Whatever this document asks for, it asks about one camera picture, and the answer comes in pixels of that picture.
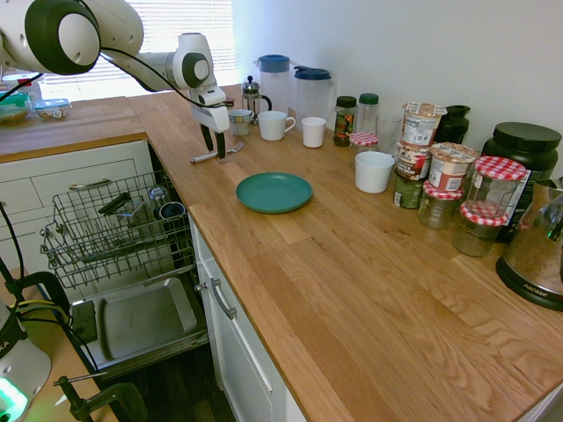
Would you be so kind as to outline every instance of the window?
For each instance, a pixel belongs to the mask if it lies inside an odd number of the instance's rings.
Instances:
[[[182,33],[203,33],[209,43],[215,76],[221,85],[234,84],[235,56],[230,0],[127,0],[143,20],[143,53],[175,51]],[[139,83],[103,58],[88,73],[45,75],[43,98],[71,101],[145,95]]]

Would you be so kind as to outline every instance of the wire rack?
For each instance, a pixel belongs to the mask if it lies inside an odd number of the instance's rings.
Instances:
[[[194,262],[187,215],[162,219],[162,202],[149,193],[163,187],[178,195],[163,171],[58,194],[53,221],[44,229],[41,253],[66,288],[144,271],[146,279]],[[122,194],[127,200],[110,214],[99,210]]]

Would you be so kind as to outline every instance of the green plate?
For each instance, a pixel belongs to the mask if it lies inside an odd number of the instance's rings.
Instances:
[[[288,173],[259,173],[237,186],[237,197],[252,211],[282,214],[302,207],[313,194],[309,182]]]

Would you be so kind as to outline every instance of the open dishwasher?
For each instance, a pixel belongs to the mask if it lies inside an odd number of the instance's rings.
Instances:
[[[186,209],[164,171],[58,194],[41,253],[106,378],[208,342]]]

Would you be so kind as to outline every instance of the wooden floor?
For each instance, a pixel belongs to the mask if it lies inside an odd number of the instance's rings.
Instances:
[[[235,422],[217,387],[209,345],[112,379],[132,382],[143,396],[149,422]]]

